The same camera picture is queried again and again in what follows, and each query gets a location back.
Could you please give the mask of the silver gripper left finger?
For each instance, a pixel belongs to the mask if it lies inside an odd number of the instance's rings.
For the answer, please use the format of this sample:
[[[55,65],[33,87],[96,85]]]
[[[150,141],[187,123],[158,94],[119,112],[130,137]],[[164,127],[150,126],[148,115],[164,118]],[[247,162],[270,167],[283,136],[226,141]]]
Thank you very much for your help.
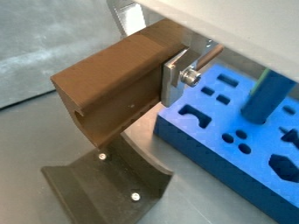
[[[139,3],[134,0],[107,0],[122,38],[146,28],[146,18]]]

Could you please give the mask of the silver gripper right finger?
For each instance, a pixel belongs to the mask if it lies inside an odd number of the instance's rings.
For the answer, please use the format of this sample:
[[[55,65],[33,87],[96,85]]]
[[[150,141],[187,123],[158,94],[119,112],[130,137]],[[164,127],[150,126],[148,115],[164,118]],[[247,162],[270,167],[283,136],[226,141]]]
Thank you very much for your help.
[[[170,107],[194,88],[202,78],[200,70],[223,52],[224,46],[196,32],[186,34],[184,48],[163,63],[162,104]]]

